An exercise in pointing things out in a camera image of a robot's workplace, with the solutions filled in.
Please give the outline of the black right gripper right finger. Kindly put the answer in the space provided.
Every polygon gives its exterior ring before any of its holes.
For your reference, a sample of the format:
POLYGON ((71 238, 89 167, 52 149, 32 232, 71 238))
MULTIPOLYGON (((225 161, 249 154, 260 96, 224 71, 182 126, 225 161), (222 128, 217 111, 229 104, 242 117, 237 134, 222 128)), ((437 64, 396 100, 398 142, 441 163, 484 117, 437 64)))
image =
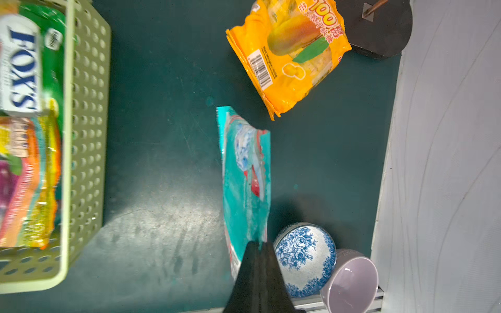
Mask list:
POLYGON ((260 249, 260 312, 305 312, 292 303, 271 243, 260 249))

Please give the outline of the green Fox's spring tea bag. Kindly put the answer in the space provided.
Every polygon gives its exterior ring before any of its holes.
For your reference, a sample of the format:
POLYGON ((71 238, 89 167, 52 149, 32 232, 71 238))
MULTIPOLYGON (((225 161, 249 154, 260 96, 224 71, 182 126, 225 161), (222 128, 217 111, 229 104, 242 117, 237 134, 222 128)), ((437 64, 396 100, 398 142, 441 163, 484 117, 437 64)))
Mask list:
POLYGON ((64 109, 65 15, 27 1, 1 2, 1 114, 64 109))

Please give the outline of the yellow candy bag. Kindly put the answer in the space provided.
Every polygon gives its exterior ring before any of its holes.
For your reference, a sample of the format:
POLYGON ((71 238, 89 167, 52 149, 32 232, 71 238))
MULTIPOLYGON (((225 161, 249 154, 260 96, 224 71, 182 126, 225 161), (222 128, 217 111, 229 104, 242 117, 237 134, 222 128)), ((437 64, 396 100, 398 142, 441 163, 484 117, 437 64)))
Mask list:
POLYGON ((255 1, 226 30, 271 119, 303 100, 352 49, 335 1, 255 1))

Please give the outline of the pale green plastic basket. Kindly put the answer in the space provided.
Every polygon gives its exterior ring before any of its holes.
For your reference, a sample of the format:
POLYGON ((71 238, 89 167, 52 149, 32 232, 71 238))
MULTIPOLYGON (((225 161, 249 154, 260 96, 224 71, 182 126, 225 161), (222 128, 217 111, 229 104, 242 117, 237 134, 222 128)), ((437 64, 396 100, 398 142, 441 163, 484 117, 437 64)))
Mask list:
POLYGON ((47 1, 65 13, 65 117, 61 222, 45 249, 1 250, 1 293, 63 282, 103 225, 112 31, 91 1, 47 1))

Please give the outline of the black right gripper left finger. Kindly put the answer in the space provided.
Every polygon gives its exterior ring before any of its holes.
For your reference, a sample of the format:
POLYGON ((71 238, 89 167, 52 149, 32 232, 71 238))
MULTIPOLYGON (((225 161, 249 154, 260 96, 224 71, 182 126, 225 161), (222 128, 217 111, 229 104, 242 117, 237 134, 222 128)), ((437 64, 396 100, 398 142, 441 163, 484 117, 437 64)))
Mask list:
POLYGON ((259 312, 259 244, 250 241, 245 249, 241 267, 231 296, 223 310, 227 312, 259 312))

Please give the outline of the teal Fox's mint bag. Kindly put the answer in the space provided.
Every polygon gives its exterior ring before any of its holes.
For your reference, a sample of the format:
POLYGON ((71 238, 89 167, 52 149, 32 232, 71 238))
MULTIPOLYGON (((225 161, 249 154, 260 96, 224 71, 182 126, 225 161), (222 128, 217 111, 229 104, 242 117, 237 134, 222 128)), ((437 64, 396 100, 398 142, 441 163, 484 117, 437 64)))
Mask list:
POLYGON ((250 241, 267 241, 271 211, 271 133, 254 128, 230 106, 217 108, 223 171, 224 231, 237 279, 250 241))

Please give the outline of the orange pink Fox's fruits bag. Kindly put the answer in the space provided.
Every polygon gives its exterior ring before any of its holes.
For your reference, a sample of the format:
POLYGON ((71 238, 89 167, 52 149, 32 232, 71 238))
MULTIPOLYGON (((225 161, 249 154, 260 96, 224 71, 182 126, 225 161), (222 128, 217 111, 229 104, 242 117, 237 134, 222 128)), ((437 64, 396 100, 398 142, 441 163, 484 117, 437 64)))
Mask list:
POLYGON ((44 249, 55 228, 61 177, 59 104, 46 116, 1 117, 1 247, 44 249))

